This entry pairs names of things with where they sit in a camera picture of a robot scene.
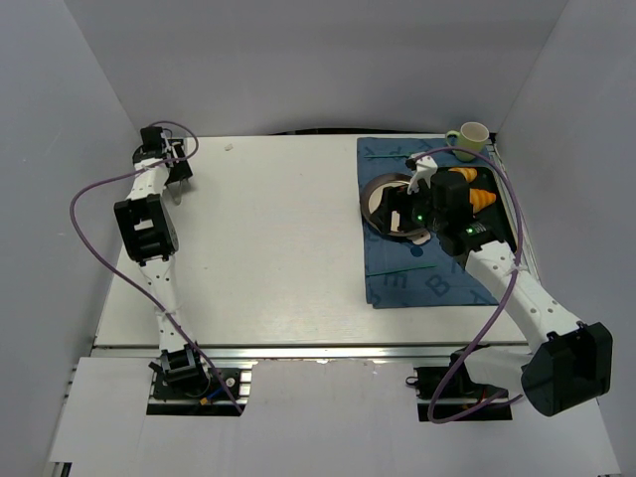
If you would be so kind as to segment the round metal plate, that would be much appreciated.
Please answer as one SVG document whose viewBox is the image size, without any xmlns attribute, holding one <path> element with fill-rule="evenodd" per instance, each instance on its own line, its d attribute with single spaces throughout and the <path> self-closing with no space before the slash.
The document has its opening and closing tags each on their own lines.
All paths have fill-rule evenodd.
<svg viewBox="0 0 636 477">
<path fill-rule="evenodd" d="M 411 221 L 409 205 L 406 207 L 392 207 L 401 212 L 402 223 L 406 230 L 405 234 L 381 234 L 370 221 L 371 213 L 377 207 L 382 206 L 383 189 L 386 187 L 407 187 L 409 180 L 409 176 L 401 173 L 388 173 L 374 178 L 363 188 L 360 195 L 361 213 L 365 221 L 382 236 L 394 239 L 409 239 L 411 241 L 428 240 L 430 239 L 429 230 Z"/>
</svg>

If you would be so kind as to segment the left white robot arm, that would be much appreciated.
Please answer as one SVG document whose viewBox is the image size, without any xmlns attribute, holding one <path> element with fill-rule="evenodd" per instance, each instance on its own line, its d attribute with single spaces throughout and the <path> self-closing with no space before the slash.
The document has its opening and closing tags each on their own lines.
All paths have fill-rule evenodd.
<svg viewBox="0 0 636 477">
<path fill-rule="evenodd" d="M 114 214 L 129 258 L 136 262 L 146 289 L 158 301 L 160 367 L 176 381 L 203 371 L 201 358 L 186 338 L 187 321 L 180 312 L 176 279 L 176 229 L 163 201 L 172 187 L 181 189 L 193 176 L 185 141 L 173 139 L 160 125 L 140 130 L 142 144 L 133 153 L 137 176 L 126 199 L 114 205 Z"/>
</svg>

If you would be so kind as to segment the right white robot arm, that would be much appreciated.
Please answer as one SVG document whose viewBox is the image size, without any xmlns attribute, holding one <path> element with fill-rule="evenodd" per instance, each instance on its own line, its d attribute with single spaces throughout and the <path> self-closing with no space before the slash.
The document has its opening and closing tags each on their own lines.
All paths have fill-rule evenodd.
<svg viewBox="0 0 636 477">
<path fill-rule="evenodd" d="M 391 181 L 366 201 L 365 217 L 385 236 L 433 233 L 442 250 L 499 302 L 522 332 L 528 354 L 477 343 L 451 357 L 462 390 L 479 385 L 522 396 L 553 416 L 610 389 L 613 338 L 601 323 L 586 324 L 560 306 L 516 261 L 488 213 L 498 196 L 474 187 L 475 168 L 446 168 Z"/>
</svg>

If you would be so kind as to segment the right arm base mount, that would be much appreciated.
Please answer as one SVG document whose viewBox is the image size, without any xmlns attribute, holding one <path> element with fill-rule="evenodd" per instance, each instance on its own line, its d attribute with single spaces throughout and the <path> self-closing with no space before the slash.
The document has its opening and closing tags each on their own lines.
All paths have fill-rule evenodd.
<svg viewBox="0 0 636 477">
<path fill-rule="evenodd" d="M 405 385 L 415 391 L 417 399 L 417 414 L 419 422 L 428 422 L 428 407 L 437 385 L 446 374 L 446 367 L 415 368 L 406 377 Z M 456 413 L 468 410 L 480 402 L 498 393 L 498 388 L 477 385 L 469 382 L 460 373 L 455 375 L 446 385 L 434 408 L 436 418 L 446 418 Z M 509 394 L 504 392 L 501 397 L 470 415 L 460 418 L 460 421 L 509 421 L 513 419 L 511 405 L 507 403 Z"/>
</svg>

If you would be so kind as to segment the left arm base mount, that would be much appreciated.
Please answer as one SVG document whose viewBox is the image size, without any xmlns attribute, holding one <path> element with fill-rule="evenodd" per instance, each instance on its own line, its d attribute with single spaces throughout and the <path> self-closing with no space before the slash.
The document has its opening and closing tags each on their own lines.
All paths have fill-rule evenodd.
<svg viewBox="0 0 636 477">
<path fill-rule="evenodd" d="M 204 417 L 238 417 L 240 415 L 216 377 L 210 376 L 189 388 L 180 388 L 168 383 L 158 364 L 151 363 L 149 367 L 153 371 L 153 377 L 146 406 L 147 415 Z M 251 370 L 220 368 L 219 372 L 238 406 L 244 410 L 249 395 Z"/>
</svg>

